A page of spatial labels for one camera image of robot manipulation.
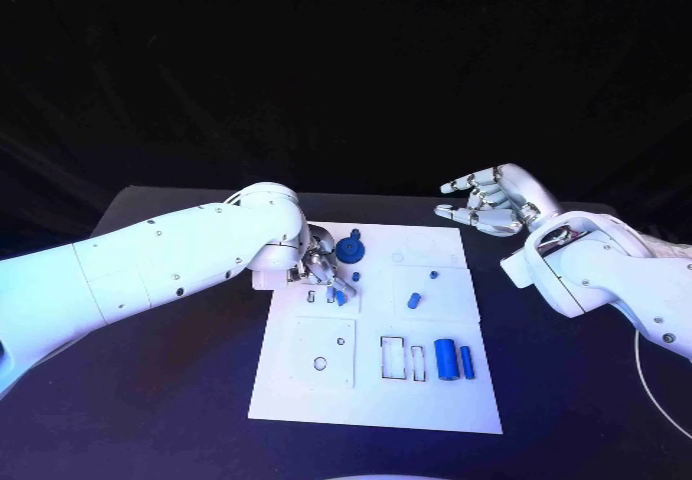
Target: white paper sheet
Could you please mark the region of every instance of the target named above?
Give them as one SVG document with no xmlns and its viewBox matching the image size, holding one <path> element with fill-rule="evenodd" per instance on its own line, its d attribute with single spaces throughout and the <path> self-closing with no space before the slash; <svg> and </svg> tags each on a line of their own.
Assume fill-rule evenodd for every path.
<svg viewBox="0 0 692 480">
<path fill-rule="evenodd" d="M 360 230 L 364 257 L 338 267 L 357 297 L 338 307 L 327 303 L 324 287 L 301 284 L 274 292 L 248 417 L 501 433 L 458 230 L 310 223 L 337 240 Z M 406 307 L 412 291 L 422 296 L 415 310 Z M 403 338 L 405 380 L 382 378 L 382 336 Z M 455 381 L 438 379 L 439 338 L 454 340 L 457 357 L 458 347 L 470 347 L 475 379 L 462 373 Z M 423 348 L 425 382 L 413 381 L 412 346 Z M 317 358 L 325 361 L 320 371 Z"/>
</svg>

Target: black background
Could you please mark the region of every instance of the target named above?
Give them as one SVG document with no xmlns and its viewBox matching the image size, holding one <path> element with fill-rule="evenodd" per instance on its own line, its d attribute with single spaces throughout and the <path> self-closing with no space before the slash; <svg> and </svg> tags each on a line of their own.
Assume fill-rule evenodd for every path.
<svg viewBox="0 0 692 480">
<path fill-rule="evenodd" d="M 4 1 L 0 253 L 131 184 L 435 195 L 506 162 L 684 240 L 684 3 Z"/>
</svg>

